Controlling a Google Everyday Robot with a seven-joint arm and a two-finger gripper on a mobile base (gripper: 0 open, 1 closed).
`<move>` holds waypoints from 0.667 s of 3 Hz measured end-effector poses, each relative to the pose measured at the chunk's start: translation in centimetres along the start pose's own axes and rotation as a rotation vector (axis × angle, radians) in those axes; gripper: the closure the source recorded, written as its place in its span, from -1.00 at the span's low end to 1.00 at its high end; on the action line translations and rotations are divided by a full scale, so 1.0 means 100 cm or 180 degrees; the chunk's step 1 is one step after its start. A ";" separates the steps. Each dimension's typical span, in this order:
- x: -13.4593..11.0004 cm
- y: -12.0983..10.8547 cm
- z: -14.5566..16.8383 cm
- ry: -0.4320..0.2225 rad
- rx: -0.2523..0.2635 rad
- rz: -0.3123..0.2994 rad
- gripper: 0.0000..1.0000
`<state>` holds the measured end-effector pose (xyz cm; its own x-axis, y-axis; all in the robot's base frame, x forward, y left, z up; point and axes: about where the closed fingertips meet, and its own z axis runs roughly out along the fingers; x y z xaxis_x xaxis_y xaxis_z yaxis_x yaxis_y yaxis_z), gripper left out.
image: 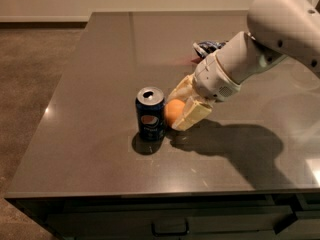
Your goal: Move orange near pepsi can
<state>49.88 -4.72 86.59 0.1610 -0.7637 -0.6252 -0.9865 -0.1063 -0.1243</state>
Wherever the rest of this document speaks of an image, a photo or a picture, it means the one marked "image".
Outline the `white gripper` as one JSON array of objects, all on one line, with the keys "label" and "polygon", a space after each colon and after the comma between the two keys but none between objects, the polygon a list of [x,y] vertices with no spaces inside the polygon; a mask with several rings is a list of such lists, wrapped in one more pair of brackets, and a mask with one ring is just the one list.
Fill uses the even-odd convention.
[{"label": "white gripper", "polygon": [[209,54],[197,65],[194,75],[185,76],[169,94],[167,101],[177,99],[185,103],[172,128],[186,131],[212,112],[209,105],[195,99],[196,92],[207,100],[224,102],[238,93],[240,88],[224,71],[216,52]]}]

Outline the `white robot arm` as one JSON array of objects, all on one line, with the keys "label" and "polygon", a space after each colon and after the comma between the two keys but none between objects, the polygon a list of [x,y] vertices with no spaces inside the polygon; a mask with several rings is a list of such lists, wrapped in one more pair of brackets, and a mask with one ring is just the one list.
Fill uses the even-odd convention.
[{"label": "white robot arm", "polygon": [[191,128],[215,103],[239,92],[246,79],[287,57],[319,73],[320,14],[307,0],[254,0],[247,27],[223,45],[193,45],[201,60],[168,97],[165,118],[170,128]]}]

